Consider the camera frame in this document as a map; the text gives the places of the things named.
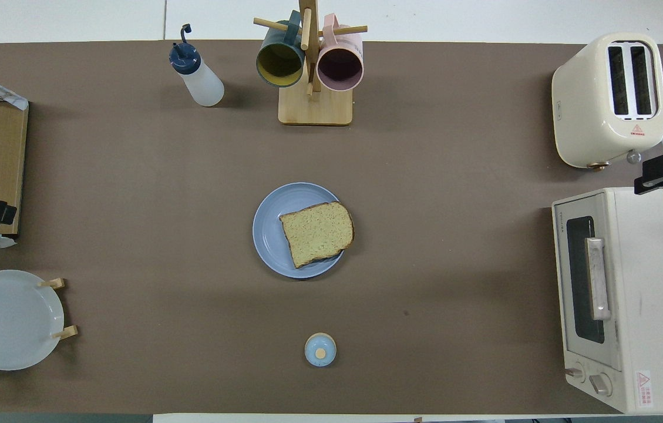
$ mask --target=wooden mug tree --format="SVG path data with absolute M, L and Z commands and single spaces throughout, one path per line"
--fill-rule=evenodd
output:
M 318 80 L 315 68 L 320 51 L 317 0 L 299 0 L 302 16 L 301 49 L 305 51 L 302 77 L 296 84 L 280 88 L 278 118 L 285 125 L 344 126 L 352 122 L 352 89 L 333 91 Z M 256 25 L 287 30 L 287 26 L 266 19 L 254 18 Z M 335 35 L 367 32 L 367 26 L 334 29 Z

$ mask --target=toaster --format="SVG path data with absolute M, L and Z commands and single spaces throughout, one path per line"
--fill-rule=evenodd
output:
M 663 139 L 663 77 L 658 45 L 632 32 L 603 35 L 553 74 L 558 155 L 603 169 Z

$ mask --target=oven door handle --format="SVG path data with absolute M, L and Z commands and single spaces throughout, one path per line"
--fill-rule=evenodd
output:
M 605 283 L 605 260 L 603 259 L 602 238 L 585 238 L 584 251 L 587 253 L 587 281 L 590 284 L 592 320 L 609 320 L 608 291 Z

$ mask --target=oven window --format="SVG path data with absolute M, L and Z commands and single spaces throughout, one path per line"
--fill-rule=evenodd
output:
M 584 239 L 595 236 L 591 216 L 567 221 L 568 263 L 571 271 L 571 292 L 574 302 L 574 325 L 580 338 L 602 344 L 605 342 L 603 322 L 592 320 L 590 282 L 587 275 L 587 252 Z

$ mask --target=white bottle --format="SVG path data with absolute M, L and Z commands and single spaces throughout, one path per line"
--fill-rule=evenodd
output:
M 219 77 L 200 59 L 195 47 L 186 41 L 184 33 L 191 32 L 190 24 L 184 24 L 180 30 L 182 43 L 173 43 L 170 51 L 170 64 L 186 81 L 188 91 L 199 105 L 210 107 L 224 96 L 224 84 Z

